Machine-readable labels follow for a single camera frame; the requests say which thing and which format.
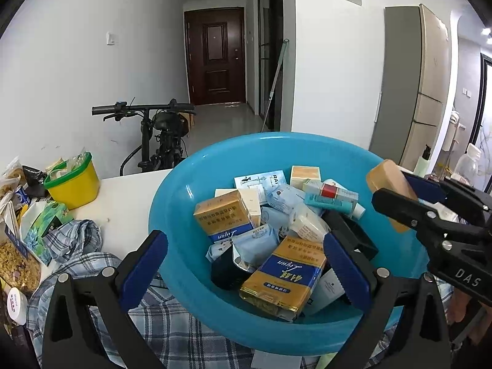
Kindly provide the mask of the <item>white box red label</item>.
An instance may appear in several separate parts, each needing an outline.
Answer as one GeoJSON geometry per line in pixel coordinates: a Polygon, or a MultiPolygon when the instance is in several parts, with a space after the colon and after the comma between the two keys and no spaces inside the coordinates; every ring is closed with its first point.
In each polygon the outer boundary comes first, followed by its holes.
{"type": "Polygon", "coordinates": [[[359,194],[337,185],[320,182],[314,179],[308,179],[302,184],[302,190],[305,193],[319,195],[327,198],[337,199],[346,202],[358,202],[359,194]]]}

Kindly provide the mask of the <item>teal cosmetic tube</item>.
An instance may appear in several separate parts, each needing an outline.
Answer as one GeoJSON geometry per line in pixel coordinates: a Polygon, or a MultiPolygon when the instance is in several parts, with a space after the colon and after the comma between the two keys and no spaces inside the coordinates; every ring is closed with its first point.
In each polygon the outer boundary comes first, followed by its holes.
{"type": "Polygon", "coordinates": [[[365,208],[357,202],[350,202],[312,193],[305,194],[304,203],[310,207],[336,211],[346,216],[354,217],[355,219],[361,219],[363,214],[365,214],[365,208]]]}

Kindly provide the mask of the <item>green floral tissue box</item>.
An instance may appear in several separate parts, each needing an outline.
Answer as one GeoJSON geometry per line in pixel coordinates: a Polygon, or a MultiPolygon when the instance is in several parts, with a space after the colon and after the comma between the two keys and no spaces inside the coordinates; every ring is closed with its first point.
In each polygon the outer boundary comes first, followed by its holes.
{"type": "Polygon", "coordinates": [[[52,261],[47,242],[50,231],[72,221],[73,215],[63,203],[54,201],[33,202],[21,218],[21,240],[27,250],[43,265],[52,261]]]}

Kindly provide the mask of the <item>blue plaid shirt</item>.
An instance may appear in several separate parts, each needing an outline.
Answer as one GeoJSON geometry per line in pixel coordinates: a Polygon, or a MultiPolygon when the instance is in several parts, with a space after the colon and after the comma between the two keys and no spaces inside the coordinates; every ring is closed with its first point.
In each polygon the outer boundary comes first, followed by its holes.
{"type": "MultiPolygon", "coordinates": [[[[95,276],[105,267],[117,267],[120,259],[103,252],[103,238],[92,220],[72,220],[51,231],[44,244],[59,264],[31,296],[27,304],[27,329],[37,356],[51,296],[59,274],[73,278],[95,276]]],[[[168,368],[250,368],[258,351],[241,346],[204,326],[171,294],[160,276],[129,316],[155,355],[168,368]]]]}

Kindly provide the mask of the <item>green pump bottle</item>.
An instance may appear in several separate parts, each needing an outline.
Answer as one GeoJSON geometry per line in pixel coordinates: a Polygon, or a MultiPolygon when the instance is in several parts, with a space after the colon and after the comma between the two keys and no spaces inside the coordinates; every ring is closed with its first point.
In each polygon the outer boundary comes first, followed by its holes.
{"type": "Polygon", "coordinates": [[[431,147],[426,145],[422,155],[418,158],[418,161],[413,170],[413,174],[418,177],[424,177],[427,173],[427,169],[430,163],[431,147]]]}

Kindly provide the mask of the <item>yellow tub green rim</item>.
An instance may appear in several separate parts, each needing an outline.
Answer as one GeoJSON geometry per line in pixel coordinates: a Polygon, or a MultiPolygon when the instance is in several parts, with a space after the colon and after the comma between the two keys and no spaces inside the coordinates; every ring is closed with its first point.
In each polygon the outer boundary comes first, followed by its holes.
{"type": "Polygon", "coordinates": [[[96,199],[100,188],[90,152],[82,151],[53,167],[43,182],[55,202],[68,210],[87,205],[96,199]]]}

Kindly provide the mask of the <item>blue plastic basin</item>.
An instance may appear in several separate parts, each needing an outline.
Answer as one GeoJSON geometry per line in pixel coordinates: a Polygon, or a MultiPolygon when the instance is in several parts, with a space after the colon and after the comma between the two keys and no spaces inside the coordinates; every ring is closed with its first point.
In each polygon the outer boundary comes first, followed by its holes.
{"type": "Polygon", "coordinates": [[[236,177],[294,165],[320,169],[359,194],[361,227],[379,252],[374,264],[395,276],[416,277],[428,255],[412,231],[397,233],[371,204],[366,183],[379,157],[353,144],[307,133],[256,133],[213,144],[187,157],[156,191],[149,229],[164,232],[168,254],[160,273],[170,292],[200,322],[245,347],[288,356],[319,356],[337,351],[359,322],[359,310],[335,302],[314,316],[289,323],[266,316],[235,291],[217,288],[206,259],[210,241],[194,219],[195,206],[230,186],[236,177]]]}

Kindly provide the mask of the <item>tan soap bar case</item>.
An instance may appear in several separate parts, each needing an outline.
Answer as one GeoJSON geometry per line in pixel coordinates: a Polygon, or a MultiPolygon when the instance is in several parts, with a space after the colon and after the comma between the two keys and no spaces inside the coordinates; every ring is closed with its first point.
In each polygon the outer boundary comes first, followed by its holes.
{"type": "Polygon", "coordinates": [[[392,160],[385,159],[371,169],[366,175],[366,182],[372,192],[386,188],[411,200],[419,200],[400,167],[392,160]]]}

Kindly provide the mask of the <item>pale teal small box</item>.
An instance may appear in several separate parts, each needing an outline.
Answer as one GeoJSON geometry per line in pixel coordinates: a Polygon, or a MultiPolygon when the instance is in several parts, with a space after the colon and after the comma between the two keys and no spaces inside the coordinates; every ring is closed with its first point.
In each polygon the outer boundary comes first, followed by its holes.
{"type": "Polygon", "coordinates": [[[343,289],[341,282],[336,276],[334,269],[330,268],[320,277],[310,299],[304,307],[303,314],[305,316],[313,316],[344,294],[345,290],[343,289]]]}

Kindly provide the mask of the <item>beige grey refrigerator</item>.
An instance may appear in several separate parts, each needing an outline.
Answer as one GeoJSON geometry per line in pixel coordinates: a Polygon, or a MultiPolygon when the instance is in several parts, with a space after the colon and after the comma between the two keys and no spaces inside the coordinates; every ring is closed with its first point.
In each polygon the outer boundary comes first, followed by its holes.
{"type": "Polygon", "coordinates": [[[379,110],[369,150],[412,171],[431,150],[450,82],[450,36],[426,6],[384,9],[379,110]]]}

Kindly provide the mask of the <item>cream white box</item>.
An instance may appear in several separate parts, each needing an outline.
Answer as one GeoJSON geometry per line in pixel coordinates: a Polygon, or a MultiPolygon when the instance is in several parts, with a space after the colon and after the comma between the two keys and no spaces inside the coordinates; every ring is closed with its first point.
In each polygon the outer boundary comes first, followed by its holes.
{"type": "Polygon", "coordinates": [[[261,225],[261,208],[259,204],[259,195],[255,189],[239,189],[241,199],[248,210],[250,222],[255,228],[261,225]]]}

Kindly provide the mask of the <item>clear plastic bottle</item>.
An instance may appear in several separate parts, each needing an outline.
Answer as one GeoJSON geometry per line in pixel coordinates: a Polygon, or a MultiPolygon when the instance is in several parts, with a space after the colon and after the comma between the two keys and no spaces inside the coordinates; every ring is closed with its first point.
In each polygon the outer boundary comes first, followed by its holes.
{"type": "Polygon", "coordinates": [[[469,143],[464,155],[462,155],[451,177],[466,185],[473,186],[478,173],[481,150],[473,143],[469,143]]]}

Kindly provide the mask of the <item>white jar lid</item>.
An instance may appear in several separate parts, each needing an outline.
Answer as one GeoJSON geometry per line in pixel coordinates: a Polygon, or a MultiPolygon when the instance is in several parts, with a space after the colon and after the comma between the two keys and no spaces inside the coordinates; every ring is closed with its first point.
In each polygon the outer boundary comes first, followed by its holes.
{"type": "Polygon", "coordinates": [[[20,326],[26,324],[27,298],[18,288],[12,288],[7,294],[7,312],[13,322],[20,326]]]}

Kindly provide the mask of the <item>beige wooden-look small box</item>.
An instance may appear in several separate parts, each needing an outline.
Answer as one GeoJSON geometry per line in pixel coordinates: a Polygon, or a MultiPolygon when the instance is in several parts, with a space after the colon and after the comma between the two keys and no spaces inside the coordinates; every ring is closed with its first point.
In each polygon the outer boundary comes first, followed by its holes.
{"type": "Polygon", "coordinates": [[[311,166],[292,166],[290,173],[289,185],[301,190],[303,184],[308,180],[321,181],[321,173],[319,167],[311,166]]]}

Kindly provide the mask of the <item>black bicycle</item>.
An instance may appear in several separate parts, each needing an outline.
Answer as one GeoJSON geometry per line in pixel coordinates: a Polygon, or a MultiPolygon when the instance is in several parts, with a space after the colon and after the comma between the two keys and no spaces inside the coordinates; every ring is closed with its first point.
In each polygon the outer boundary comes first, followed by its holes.
{"type": "Polygon", "coordinates": [[[103,115],[103,121],[141,117],[141,142],[122,162],[119,175],[123,176],[126,164],[137,154],[141,160],[137,167],[143,173],[175,168],[184,160],[182,141],[188,135],[190,125],[186,115],[196,114],[191,103],[177,102],[175,98],[167,104],[133,105],[115,102],[114,105],[92,107],[92,115],[103,115]]]}

